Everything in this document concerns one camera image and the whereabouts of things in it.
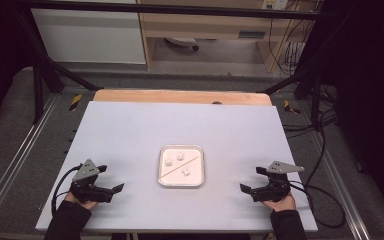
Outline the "white wall socket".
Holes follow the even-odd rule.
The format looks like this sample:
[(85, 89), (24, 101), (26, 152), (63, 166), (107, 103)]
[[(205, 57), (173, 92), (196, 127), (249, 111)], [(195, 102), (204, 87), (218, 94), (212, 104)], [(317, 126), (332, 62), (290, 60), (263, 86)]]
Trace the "white wall socket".
[(262, 9), (268, 10), (284, 10), (288, 0), (263, 0)]

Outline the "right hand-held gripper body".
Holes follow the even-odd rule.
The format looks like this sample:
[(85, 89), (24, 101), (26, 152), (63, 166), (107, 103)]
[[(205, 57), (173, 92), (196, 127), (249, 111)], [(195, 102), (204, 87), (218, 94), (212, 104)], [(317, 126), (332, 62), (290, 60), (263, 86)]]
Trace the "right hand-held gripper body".
[(288, 173), (302, 172), (304, 168), (284, 162), (274, 161), (266, 167), (268, 184), (251, 190), (251, 197), (254, 202), (274, 201), (283, 199), (290, 192)]

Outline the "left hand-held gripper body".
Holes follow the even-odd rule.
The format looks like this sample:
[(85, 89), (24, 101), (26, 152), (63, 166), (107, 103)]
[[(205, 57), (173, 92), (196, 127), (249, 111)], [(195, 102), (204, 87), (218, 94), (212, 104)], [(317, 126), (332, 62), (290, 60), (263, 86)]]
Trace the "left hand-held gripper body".
[(81, 202), (110, 203), (112, 200), (112, 189), (95, 185), (100, 174), (97, 167), (91, 159), (87, 159), (72, 179), (70, 192)]

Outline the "person's left hand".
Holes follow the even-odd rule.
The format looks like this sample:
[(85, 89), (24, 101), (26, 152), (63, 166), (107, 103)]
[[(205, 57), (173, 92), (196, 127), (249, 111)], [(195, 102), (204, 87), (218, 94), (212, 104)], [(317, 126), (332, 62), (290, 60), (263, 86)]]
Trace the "person's left hand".
[(86, 201), (86, 202), (81, 202), (79, 201), (71, 192), (68, 192), (64, 198), (65, 201), (72, 202), (79, 204), (83, 208), (87, 210), (92, 210), (98, 205), (98, 202), (91, 202), (91, 201)]

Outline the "white cabinet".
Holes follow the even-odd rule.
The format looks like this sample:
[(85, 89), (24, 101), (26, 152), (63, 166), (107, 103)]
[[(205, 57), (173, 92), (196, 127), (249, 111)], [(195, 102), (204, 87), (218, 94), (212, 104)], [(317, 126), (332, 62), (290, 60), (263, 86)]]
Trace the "white cabinet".
[(133, 13), (33, 9), (48, 55), (58, 62), (144, 64)]

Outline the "aluminium floor rail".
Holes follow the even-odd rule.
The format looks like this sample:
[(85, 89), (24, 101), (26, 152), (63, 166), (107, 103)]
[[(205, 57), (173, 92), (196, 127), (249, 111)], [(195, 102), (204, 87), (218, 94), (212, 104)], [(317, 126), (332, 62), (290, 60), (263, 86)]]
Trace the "aluminium floor rail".
[(371, 240), (366, 225), (357, 210), (347, 186), (345, 185), (345, 181), (342, 179), (339, 171), (337, 170), (327, 147), (323, 146), (324, 140), (322, 138), (322, 134), (320, 132), (313, 132), (312, 137), (318, 150), (322, 154), (322, 164), (335, 195), (344, 209), (346, 220), (354, 239)]
[(26, 158), (28, 157), (31, 149), (33, 148), (37, 138), (42, 132), (42, 129), (45, 126), (49, 116), (51, 115), (55, 102), (58, 100), (58, 98), (58, 95), (52, 94), (46, 101), (46, 104), (43, 108), (43, 115), (37, 120), (36, 123), (29, 127), (28, 133), (23, 138), (23, 141), (19, 144), (17, 151), (11, 157), (11, 161), (5, 168), (5, 172), (0, 177), (0, 206), (20, 169), (22, 168)]

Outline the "chair caster base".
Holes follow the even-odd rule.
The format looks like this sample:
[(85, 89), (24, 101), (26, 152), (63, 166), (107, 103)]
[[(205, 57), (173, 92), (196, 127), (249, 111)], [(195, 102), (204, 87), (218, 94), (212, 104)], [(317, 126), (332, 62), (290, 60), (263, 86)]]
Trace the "chair caster base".
[(199, 50), (199, 46), (193, 38), (167, 38), (167, 41), (178, 46), (190, 47), (194, 51)]

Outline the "black frame upright post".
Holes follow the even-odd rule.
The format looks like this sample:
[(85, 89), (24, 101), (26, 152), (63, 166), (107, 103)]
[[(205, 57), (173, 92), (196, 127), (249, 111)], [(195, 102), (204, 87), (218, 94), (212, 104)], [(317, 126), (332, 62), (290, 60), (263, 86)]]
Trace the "black frame upright post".
[(320, 73), (315, 75), (312, 92), (311, 122), (316, 131), (319, 131), (320, 76)]
[(34, 80), (34, 120), (33, 123), (37, 124), (40, 118), (43, 115), (43, 83), (42, 83), (42, 73), (41, 66), (34, 65), (33, 66), (33, 80)]

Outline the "person's right hand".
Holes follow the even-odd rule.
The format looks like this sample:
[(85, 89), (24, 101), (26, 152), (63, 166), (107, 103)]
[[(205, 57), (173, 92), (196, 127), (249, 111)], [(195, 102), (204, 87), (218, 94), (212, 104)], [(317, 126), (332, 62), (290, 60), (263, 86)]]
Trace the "person's right hand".
[(274, 201), (263, 201), (263, 205), (272, 209), (275, 212), (281, 212), (286, 210), (295, 210), (296, 202), (291, 193), (285, 196), (283, 199), (274, 202)]

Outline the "thin wooden skewer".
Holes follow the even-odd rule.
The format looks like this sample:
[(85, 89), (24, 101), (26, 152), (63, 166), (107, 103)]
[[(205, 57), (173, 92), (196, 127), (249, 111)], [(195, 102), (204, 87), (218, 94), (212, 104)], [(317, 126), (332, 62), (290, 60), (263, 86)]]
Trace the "thin wooden skewer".
[(159, 173), (159, 177), (161, 177), (161, 178), (165, 177), (165, 176), (169, 175), (170, 173), (180, 169), (181, 167), (186, 166), (187, 164), (189, 164), (191, 162), (194, 162), (195, 160), (197, 160), (198, 162), (202, 162), (204, 159), (202, 157), (196, 156), (196, 157), (194, 157), (194, 158), (192, 158), (192, 159), (182, 163), (181, 165), (176, 165), (174, 168), (166, 170), (165, 172), (163, 172), (162, 171), (163, 169), (161, 169), (161, 171)]

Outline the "light wooden desk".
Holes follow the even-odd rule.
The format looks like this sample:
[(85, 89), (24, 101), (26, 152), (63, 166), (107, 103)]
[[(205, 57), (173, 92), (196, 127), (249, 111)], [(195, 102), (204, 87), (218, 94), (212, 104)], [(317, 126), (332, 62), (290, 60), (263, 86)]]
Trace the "light wooden desk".
[[(139, 4), (262, 9), (263, 0), (136, 0)], [(317, 0), (288, 0), (284, 10), (316, 12)], [(310, 20), (152, 14), (139, 15), (146, 60), (152, 60), (157, 38), (245, 39), (257, 43), (268, 72), (276, 70), (286, 43), (304, 43), (312, 30)]]

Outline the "yellow black tape marker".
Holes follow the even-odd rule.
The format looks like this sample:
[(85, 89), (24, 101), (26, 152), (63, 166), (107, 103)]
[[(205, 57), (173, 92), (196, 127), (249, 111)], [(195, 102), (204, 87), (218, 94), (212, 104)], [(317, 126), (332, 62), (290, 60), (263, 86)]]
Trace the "yellow black tape marker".
[(70, 107), (69, 107), (69, 111), (75, 111), (75, 110), (76, 110), (76, 108), (77, 108), (77, 106), (78, 106), (78, 104), (79, 104), (81, 98), (82, 98), (82, 94), (77, 94), (77, 95), (73, 98), (73, 100), (72, 100), (72, 102), (71, 102), (71, 104), (70, 104)]
[(290, 103), (288, 100), (284, 100), (284, 110), (285, 112), (291, 112), (294, 114), (301, 114), (301, 111), (299, 109), (294, 109), (291, 107)]

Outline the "black frame crossbar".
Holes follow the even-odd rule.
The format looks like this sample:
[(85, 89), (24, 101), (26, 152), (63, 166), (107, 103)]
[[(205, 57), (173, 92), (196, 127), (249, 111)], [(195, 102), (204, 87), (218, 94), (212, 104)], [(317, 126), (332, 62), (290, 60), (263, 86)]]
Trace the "black frame crossbar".
[(16, 0), (15, 4), (19, 7), (34, 9), (228, 16), (270, 19), (330, 20), (338, 16), (337, 12), (300, 12), (285, 10), (256, 10), (203, 6), (125, 4), (55, 0)]

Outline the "black frame diagonal bar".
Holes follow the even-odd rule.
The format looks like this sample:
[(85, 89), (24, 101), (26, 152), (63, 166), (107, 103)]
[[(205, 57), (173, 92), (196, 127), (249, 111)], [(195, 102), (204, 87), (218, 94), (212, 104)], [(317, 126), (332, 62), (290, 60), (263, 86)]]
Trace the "black frame diagonal bar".
[(298, 72), (294, 73), (292, 76), (288, 77), (287, 79), (263, 90), (263, 93), (266, 95), (271, 95), (294, 82), (303, 80), (305, 77), (308, 77), (311, 73), (312, 71), (310, 69), (299, 70)]
[(14, 15), (22, 28), (23, 35), (28, 39), (29, 45), (32, 47), (32, 55), (35, 63), (44, 71), (44, 81), (52, 92), (61, 92), (64, 89), (64, 84), (60, 79), (60, 74), (71, 79), (75, 83), (84, 88), (96, 91), (100, 90), (96, 86), (83, 78), (69, 71), (61, 64), (55, 62), (47, 53), (44, 44), (42, 43), (40, 34), (34, 29), (31, 21), (28, 18), (29, 10), (22, 7), (13, 9)]

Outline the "white square tray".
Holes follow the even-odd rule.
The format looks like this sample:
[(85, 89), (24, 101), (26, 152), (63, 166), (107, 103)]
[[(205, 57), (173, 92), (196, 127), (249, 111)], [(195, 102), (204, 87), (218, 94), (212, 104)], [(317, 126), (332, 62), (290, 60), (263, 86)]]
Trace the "white square tray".
[[(176, 155), (178, 152), (184, 153), (184, 160), (178, 161)], [(202, 157), (204, 159), (203, 149), (198, 145), (165, 145), (160, 150), (159, 167), (158, 167), (158, 181), (164, 187), (170, 188), (189, 188), (199, 187), (205, 180), (205, 167), (204, 160), (198, 162), (195, 160), (181, 167), (180, 169), (170, 173), (165, 177), (159, 177), (161, 169), (165, 172), (176, 165), (196, 157)], [(190, 170), (189, 176), (183, 176), (182, 169), (188, 168)]]

